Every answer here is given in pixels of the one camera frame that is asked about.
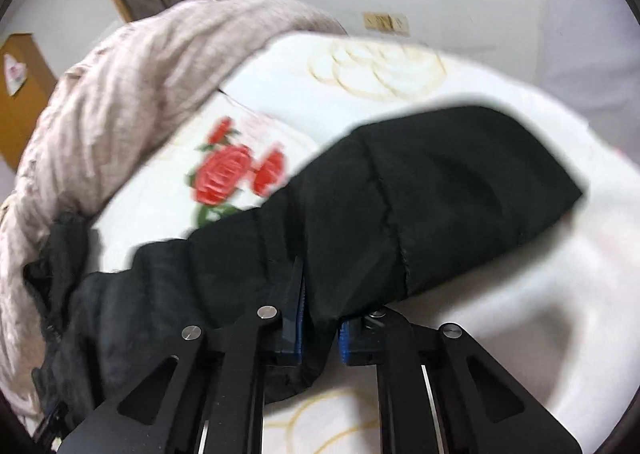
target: white sticker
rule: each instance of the white sticker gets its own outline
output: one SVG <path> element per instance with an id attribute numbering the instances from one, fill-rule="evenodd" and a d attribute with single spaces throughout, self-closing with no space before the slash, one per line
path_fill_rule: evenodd
<path id="1" fill-rule="evenodd" d="M 4 54 L 4 80 L 9 96 L 13 97 L 27 79 L 27 66 L 12 55 Z"/>

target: silver screw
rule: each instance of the silver screw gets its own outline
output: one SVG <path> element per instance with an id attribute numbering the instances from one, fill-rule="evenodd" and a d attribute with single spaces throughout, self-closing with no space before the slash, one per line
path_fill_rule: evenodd
<path id="1" fill-rule="evenodd" d="M 457 324 L 445 324 L 442 333 L 448 339 L 459 339 L 462 336 L 462 328 Z"/>
<path id="2" fill-rule="evenodd" d="M 195 340 L 202 335 L 202 330 L 197 326 L 187 326 L 182 330 L 182 338 L 185 340 Z"/>
<path id="3" fill-rule="evenodd" d="M 276 310 L 273 306 L 262 306 L 258 310 L 258 317 L 261 319 L 272 319 L 278 314 L 278 310 Z"/>

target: black fabric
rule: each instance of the black fabric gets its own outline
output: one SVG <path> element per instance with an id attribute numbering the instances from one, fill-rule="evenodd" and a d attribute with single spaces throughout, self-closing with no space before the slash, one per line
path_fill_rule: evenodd
<path id="1" fill-rule="evenodd" d="M 299 256 L 310 341 L 301 367 L 270 371 L 266 382 L 267 401 L 286 398 L 321 373 L 343 317 L 437 286 L 531 240 L 579 197 L 516 121 L 461 106 L 360 127 L 261 208 L 186 240 L 146 244 L 117 274 L 79 282 L 82 254 L 70 247 L 86 247 L 76 242 L 84 223 L 66 216 L 25 268 L 43 328 L 55 329 L 34 372 L 42 405 L 62 400 L 79 423 L 185 325 L 228 325 L 265 296 L 277 306 Z M 59 256 L 68 267 L 46 267 Z"/>

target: electrical outlet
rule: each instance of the electrical outlet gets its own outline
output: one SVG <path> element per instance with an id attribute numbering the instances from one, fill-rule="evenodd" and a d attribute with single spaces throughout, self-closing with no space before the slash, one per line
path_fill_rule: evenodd
<path id="1" fill-rule="evenodd" d="M 364 27 L 367 30 L 409 35 L 409 22 L 402 14 L 364 12 Z"/>

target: wooden cabinet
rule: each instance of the wooden cabinet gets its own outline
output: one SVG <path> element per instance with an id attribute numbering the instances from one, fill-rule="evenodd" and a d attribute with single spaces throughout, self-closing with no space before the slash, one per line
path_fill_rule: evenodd
<path id="1" fill-rule="evenodd" d="M 12 97 L 4 78 L 4 54 L 27 66 L 27 79 Z M 0 50 L 0 152 L 16 170 L 24 148 L 56 85 L 56 78 L 28 33 L 14 33 Z"/>

